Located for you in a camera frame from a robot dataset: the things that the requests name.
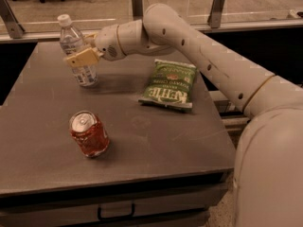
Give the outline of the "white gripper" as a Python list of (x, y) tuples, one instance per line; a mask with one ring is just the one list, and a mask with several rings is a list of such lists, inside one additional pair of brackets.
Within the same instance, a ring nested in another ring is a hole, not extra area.
[(91, 46), (82, 51), (66, 56), (63, 61), (70, 67), (83, 67), (95, 65), (100, 58), (107, 61), (117, 61), (123, 58), (118, 36), (118, 25), (104, 27), (97, 33), (83, 36), (84, 44)]

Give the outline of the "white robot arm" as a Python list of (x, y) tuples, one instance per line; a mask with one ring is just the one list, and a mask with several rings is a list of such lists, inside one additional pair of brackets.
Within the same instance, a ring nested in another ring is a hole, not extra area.
[(235, 227), (303, 227), (303, 89), (215, 42), (165, 4), (107, 26), (66, 57), (73, 66), (179, 50), (250, 122), (234, 167)]

